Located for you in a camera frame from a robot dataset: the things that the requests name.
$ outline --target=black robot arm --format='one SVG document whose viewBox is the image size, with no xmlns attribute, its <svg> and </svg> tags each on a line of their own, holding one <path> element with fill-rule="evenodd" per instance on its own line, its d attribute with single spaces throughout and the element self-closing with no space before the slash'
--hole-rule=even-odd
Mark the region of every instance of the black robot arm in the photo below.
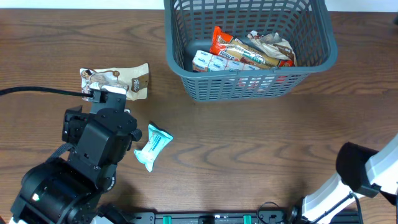
<svg viewBox="0 0 398 224">
<path fill-rule="evenodd" d="M 92 92 L 89 114 L 81 106 L 66 111 L 66 144 L 22 179 L 11 208 L 15 222 L 90 223 L 101 195 L 113 188 L 118 162 L 142 134 L 137 120 L 124 112 L 125 95 Z M 66 151 L 67 161 L 59 158 Z"/>
</svg>

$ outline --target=wooden table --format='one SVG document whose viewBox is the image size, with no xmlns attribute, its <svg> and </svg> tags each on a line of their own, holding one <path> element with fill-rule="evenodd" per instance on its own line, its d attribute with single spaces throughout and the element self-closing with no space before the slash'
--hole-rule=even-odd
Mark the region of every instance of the wooden table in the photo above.
<svg viewBox="0 0 398 224">
<path fill-rule="evenodd" d="M 80 91 L 81 67 L 148 62 L 147 100 L 129 102 L 147 141 L 153 121 L 174 140 L 146 171 L 129 152 L 102 202 L 133 210 L 255 210 L 318 189 L 347 141 L 380 150 L 398 133 L 396 14 L 331 13 L 336 65 L 269 100 L 197 103 L 165 60 L 163 11 L 0 10 L 0 89 L 37 85 Z M 24 92 L 0 98 L 0 215 L 7 221 L 22 176 L 62 144 L 79 97 Z M 366 223 L 393 223 L 382 197 L 361 199 Z"/>
</svg>

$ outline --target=snack package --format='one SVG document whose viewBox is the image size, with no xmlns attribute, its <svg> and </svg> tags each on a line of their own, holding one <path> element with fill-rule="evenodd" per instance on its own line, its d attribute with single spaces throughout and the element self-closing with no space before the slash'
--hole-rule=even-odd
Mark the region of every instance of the snack package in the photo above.
<svg viewBox="0 0 398 224">
<path fill-rule="evenodd" d="M 197 72 L 207 72 L 210 60 L 201 57 L 194 57 L 192 60 L 192 70 Z"/>
<path fill-rule="evenodd" d="M 83 93 L 89 93 L 90 88 L 93 88 L 126 94 L 127 100 L 147 98 L 148 63 L 133 68 L 81 68 L 80 76 Z"/>
<path fill-rule="evenodd" d="M 142 150 L 134 150 L 138 161 L 145 165 L 146 169 L 151 172 L 154 168 L 154 162 L 163 148 L 173 140 L 173 136 L 165 131 L 157 129 L 153 125 L 148 125 L 148 143 Z"/>
<path fill-rule="evenodd" d="M 291 67 L 293 65 L 293 61 L 291 60 L 268 57 L 265 53 L 247 46 L 232 35 L 223 33 L 218 26 L 214 29 L 210 53 L 230 60 L 254 65 L 261 69 Z"/>
<path fill-rule="evenodd" d="M 253 30 L 248 34 L 248 38 L 268 56 L 281 60 L 291 60 L 297 66 L 296 55 L 292 46 L 287 40 L 281 38 L 278 33 L 270 33 L 264 36 Z"/>
<path fill-rule="evenodd" d="M 245 64 L 245 65 L 243 66 L 243 70 L 244 70 L 244 71 L 246 71 L 246 70 L 259 70 L 259 69 L 260 69 L 259 67 L 256 67 L 256 66 L 254 66 L 254 65 Z"/>
<path fill-rule="evenodd" d="M 207 66 L 207 72 L 216 72 L 225 70 L 225 66 L 220 65 L 217 62 L 211 61 Z"/>
<path fill-rule="evenodd" d="M 197 72 L 223 71 L 227 63 L 228 60 L 223 57 L 198 50 L 192 60 L 192 70 Z"/>
<path fill-rule="evenodd" d="M 243 64 L 242 62 L 237 62 L 234 60 L 228 60 L 228 63 L 226 65 L 225 70 L 229 70 L 229 71 L 236 71 L 236 70 L 243 70 L 245 64 Z"/>
<path fill-rule="evenodd" d="M 273 77 L 265 77 L 264 81 L 260 84 L 258 91 L 264 91 L 265 89 L 267 89 L 273 79 L 274 79 Z M 238 81 L 238 86 L 245 87 L 248 84 L 249 85 L 248 90 L 253 90 L 256 88 L 256 86 L 259 85 L 260 81 L 257 80 L 261 80 L 261 78 L 252 78 L 249 83 L 247 78 L 240 78 Z"/>
</svg>

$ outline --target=logo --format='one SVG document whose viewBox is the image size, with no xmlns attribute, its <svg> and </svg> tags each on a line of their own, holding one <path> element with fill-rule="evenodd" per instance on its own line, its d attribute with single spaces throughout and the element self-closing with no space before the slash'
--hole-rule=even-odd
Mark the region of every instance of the logo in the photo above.
<svg viewBox="0 0 398 224">
<path fill-rule="evenodd" d="M 288 54 L 292 53 L 292 50 L 289 49 L 288 47 L 284 47 L 284 46 L 281 46 L 281 45 L 278 45 L 278 44 L 274 44 L 274 46 L 277 47 L 279 50 L 284 51 L 284 52 L 286 52 Z"/>
<path fill-rule="evenodd" d="M 244 52 L 244 53 L 243 53 L 243 57 L 246 57 L 246 58 L 248 58 L 248 59 L 250 59 L 250 60 L 252 60 L 252 61 L 254 61 L 254 62 L 256 62 L 256 63 L 262 63 L 261 58 L 257 57 L 257 56 L 254 55 L 254 54 L 251 54 L 251 53 L 249 53 L 249 52 Z"/>
<path fill-rule="evenodd" d="M 134 80 L 134 91 L 138 91 L 138 89 L 139 89 L 139 81 Z"/>
<path fill-rule="evenodd" d="M 236 59 L 236 57 L 230 55 L 229 53 L 227 53 L 225 51 L 220 51 L 220 55 L 223 56 L 223 57 L 226 57 L 228 59 L 231 59 L 231 60 L 235 60 Z"/>
<path fill-rule="evenodd" d="M 115 177 L 112 177 L 112 182 L 111 185 L 106 189 L 106 191 L 110 191 L 113 187 L 114 187 L 114 183 L 115 183 Z"/>
<path fill-rule="evenodd" d="M 251 70 L 255 70 L 256 68 L 253 66 L 248 65 L 248 68 L 250 68 Z"/>
</svg>

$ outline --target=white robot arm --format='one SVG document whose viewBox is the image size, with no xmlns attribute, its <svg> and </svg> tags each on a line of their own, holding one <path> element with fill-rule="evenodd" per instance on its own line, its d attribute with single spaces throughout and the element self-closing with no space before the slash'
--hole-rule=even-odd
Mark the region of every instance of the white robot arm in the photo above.
<svg viewBox="0 0 398 224">
<path fill-rule="evenodd" d="M 365 151 L 368 151 L 368 149 L 360 146 L 352 147 L 352 145 L 354 144 L 345 145 L 347 146 L 346 148 L 345 146 L 342 147 L 336 163 L 338 171 L 316 192 L 303 199 L 301 216 L 305 217 L 304 219 L 321 224 L 330 223 L 338 212 L 355 201 L 353 194 L 357 198 L 363 196 L 374 197 L 379 191 L 385 194 L 397 195 L 398 135 L 384 149 L 366 161 L 364 160 L 367 159 L 365 155 L 367 152 L 364 152 L 363 149 Z M 364 178 L 361 172 L 366 172 L 367 178 Z"/>
</svg>

